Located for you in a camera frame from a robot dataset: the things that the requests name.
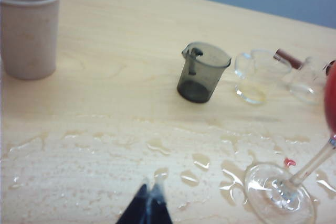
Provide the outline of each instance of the paper cup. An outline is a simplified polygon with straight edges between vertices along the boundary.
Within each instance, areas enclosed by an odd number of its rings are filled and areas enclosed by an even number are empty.
[[[56,69],[59,0],[0,0],[1,58],[15,78],[34,80]]]

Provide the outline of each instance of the red droplet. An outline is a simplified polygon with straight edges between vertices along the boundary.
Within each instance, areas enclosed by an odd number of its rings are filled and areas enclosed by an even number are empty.
[[[294,160],[292,160],[292,159],[289,159],[289,158],[285,158],[285,160],[283,161],[283,163],[287,166],[287,167],[289,167],[289,166],[291,166],[291,165],[296,165],[296,162],[294,161]]]

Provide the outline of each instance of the red wine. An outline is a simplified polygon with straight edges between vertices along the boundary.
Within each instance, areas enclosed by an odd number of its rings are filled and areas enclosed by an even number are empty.
[[[328,73],[324,93],[324,112],[329,128],[336,135],[336,64],[333,64]]]

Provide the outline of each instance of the wooden table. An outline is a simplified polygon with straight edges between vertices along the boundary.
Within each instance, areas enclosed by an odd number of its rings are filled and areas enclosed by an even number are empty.
[[[232,62],[253,48],[326,61],[336,52],[334,29],[206,0],[61,0],[56,72],[20,81],[2,71],[2,223],[114,223],[159,168],[168,170],[174,223],[260,223],[241,186],[235,201],[219,189],[233,183],[222,169],[243,179],[252,162],[289,157],[298,171],[327,141],[323,106],[299,102],[285,85],[249,105],[234,93],[233,66],[209,102],[186,101],[176,91],[181,50],[196,40]],[[335,162],[304,182],[317,223],[336,218]]]

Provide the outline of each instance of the wine glass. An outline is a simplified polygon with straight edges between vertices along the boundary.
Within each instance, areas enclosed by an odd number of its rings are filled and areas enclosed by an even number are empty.
[[[302,182],[336,150],[336,65],[329,72],[324,92],[324,112],[332,132],[327,144],[295,175],[281,167],[261,163],[245,176],[245,192],[254,211],[265,222],[314,223],[312,200]]]

